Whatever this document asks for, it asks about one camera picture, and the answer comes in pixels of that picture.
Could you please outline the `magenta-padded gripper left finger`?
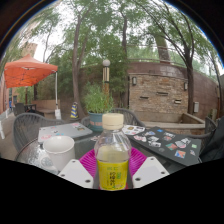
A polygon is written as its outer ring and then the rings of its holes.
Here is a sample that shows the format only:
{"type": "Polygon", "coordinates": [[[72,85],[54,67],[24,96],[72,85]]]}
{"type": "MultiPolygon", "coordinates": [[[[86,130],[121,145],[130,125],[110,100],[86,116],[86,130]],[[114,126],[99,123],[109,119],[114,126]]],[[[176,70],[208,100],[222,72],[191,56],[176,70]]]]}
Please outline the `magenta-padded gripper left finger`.
{"type": "Polygon", "coordinates": [[[58,176],[83,188],[98,189],[99,177],[94,150],[90,150],[79,160],[72,159],[58,176]]]}

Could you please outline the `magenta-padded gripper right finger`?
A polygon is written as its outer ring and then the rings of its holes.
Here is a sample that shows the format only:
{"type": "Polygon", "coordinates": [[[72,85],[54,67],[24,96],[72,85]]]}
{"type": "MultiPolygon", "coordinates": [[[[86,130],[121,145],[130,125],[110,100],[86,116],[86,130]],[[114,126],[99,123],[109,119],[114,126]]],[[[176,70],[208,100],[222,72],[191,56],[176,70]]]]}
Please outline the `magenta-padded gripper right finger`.
{"type": "Polygon", "coordinates": [[[169,175],[156,157],[147,157],[136,148],[131,149],[129,172],[133,188],[141,188],[169,175]]]}

